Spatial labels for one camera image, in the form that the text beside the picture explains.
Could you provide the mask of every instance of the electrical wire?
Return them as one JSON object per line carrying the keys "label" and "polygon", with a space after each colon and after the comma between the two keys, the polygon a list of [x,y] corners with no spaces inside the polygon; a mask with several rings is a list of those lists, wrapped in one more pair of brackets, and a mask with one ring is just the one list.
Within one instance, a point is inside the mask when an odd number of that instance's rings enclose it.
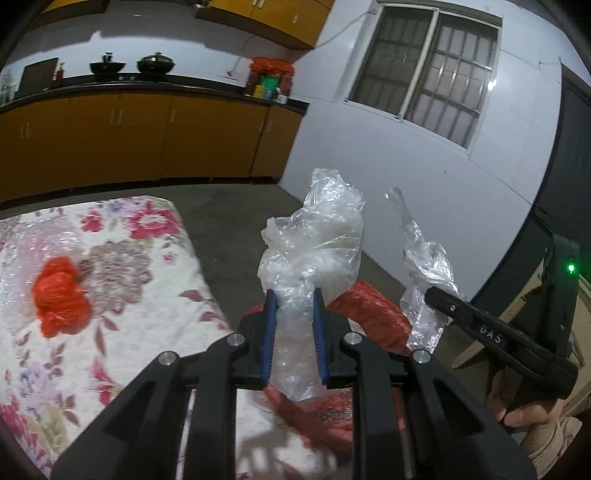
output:
{"label": "electrical wire", "polygon": [[328,40],[316,45],[314,47],[314,50],[317,50],[320,47],[324,47],[327,43],[332,42],[335,38],[337,38],[338,36],[340,36],[341,34],[343,34],[345,32],[345,30],[347,30],[351,25],[353,25],[357,20],[360,20],[361,18],[363,18],[365,15],[368,14],[372,14],[375,15],[377,12],[370,10],[368,12],[363,12],[360,16],[358,16],[357,18],[355,18],[354,20],[351,20],[348,24],[346,24],[343,28],[341,28],[335,35],[333,35],[332,37],[330,37]]}
{"label": "electrical wire", "polygon": [[[347,30],[351,25],[353,25],[357,20],[360,20],[361,18],[363,18],[365,15],[368,14],[372,14],[375,15],[376,12],[375,11],[368,11],[368,12],[363,12],[361,15],[359,15],[358,17],[356,17],[355,19],[351,20],[348,24],[346,24],[343,28],[341,28],[335,35],[333,35],[332,37],[330,37],[328,40],[322,42],[319,45],[316,45],[314,50],[320,48],[320,47],[324,47],[327,43],[332,42],[335,38],[337,38],[338,36],[340,36],[341,34],[343,34],[345,32],[345,30]],[[238,68],[238,64],[240,63],[240,61],[244,58],[244,52],[246,51],[246,46],[251,42],[251,40],[253,38],[256,38],[257,35],[251,35],[249,38],[246,39],[246,41],[244,42],[244,45],[242,46],[242,50],[240,52],[240,55],[238,56],[238,58],[236,59],[236,62],[234,63],[234,66],[232,67],[232,70],[228,71],[228,76],[233,78],[235,73],[236,73],[236,69]]]}
{"label": "electrical wire", "polygon": [[251,35],[250,37],[248,37],[245,42],[244,45],[242,46],[242,50],[240,52],[240,55],[238,56],[238,58],[236,59],[236,63],[234,64],[234,66],[232,67],[232,70],[230,70],[228,72],[228,76],[229,77],[234,77],[234,74],[236,73],[236,69],[238,68],[238,64],[240,63],[240,61],[244,58],[244,52],[246,51],[246,46],[251,42],[251,40],[253,38],[256,38],[256,35]]}

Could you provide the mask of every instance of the silver screw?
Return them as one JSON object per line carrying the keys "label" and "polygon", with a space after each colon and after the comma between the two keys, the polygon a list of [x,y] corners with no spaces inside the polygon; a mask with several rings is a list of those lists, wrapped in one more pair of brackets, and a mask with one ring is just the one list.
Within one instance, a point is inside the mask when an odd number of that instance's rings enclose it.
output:
{"label": "silver screw", "polygon": [[357,345],[358,343],[361,343],[361,340],[363,340],[363,336],[357,332],[345,333],[343,338],[349,345]]}
{"label": "silver screw", "polygon": [[416,350],[413,359],[418,364],[426,364],[431,359],[431,354],[425,350]]}
{"label": "silver screw", "polygon": [[170,350],[167,352],[162,352],[158,355],[158,362],[162,365],[172,365],[177,360],[178,355]]}
{"label": "silver screw", "polygon": [[226,337],[226,341],[232,346],[242,345],[244,340],[244,335],[241,335],[240,333],[231,333]]}

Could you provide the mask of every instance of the floral blanket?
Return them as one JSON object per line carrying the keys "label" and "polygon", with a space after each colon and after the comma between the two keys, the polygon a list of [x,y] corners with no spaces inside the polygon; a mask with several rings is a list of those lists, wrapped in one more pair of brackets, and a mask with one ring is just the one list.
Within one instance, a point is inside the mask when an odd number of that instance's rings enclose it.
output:
{"label": "floral blanket", "polygon": [[[178,212],[156,197],[0,220],[0,278],[18,261],[19,234],[56,217],[71,222],[82,240],[77,266],[92,306],[90,323],[75,335],[46,339],[34,308],[17,332],[0,314],[0,416],[47,476],[68,445],[156,355],[203,351],[229,333]],[[310,447],[258,407],[251,393],[238,392],[237,478],[320,479],[336,468],[331,454]]]}

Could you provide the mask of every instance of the black countertop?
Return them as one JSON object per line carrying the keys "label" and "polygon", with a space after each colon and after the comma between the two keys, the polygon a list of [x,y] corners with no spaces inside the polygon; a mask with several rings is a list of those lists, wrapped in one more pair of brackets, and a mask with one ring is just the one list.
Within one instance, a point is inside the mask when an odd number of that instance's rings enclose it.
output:
{"label": "black countertop", "polygon": [[97,79],[94,75],[66,77],[60,88],[44,90],[21,98],[0,107],[0,115],[13,108],[38,102],[49,98],[70,96],[83,93],[121,92],[133,90],[154,90],[159,92],[199,93],[202,95],[216,95],[244,102],[257,103],[265,106],[279,106],[293,112],[306,114],[309,103],[289,99],[286,105],[268,100],[262,100],[244,95],[243,87],[214,80],[184,77],[180,75],[165,75],[162,79],[146,77],[140,73],[120,73],[113,79]]}

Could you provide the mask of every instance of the gray floor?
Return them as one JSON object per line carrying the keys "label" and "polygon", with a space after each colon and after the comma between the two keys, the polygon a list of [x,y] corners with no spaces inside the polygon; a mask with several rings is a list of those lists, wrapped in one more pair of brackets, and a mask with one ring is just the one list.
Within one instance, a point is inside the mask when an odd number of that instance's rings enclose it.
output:
{"label": "gray floor", "polygon": [[[301,206],[299,200],[277,185],[198,184],[66,197],[3,210],[0,218],[41,208],[133,195],[154,195],[175,204],[202,263],[205,279],[234,327],[246,310],[264,299],[256,272],[266,249],[261,230],[267,218],[290,215]],[[395,303],[404,292],[398,280],[365,254],[359,278]],[[468,344],[470,340],[462,332],[447,329],[436,357],[449,365]],[[485,391],[486,369],[486,365],[479,364],[457,372],[462,383],[479,398]]]}

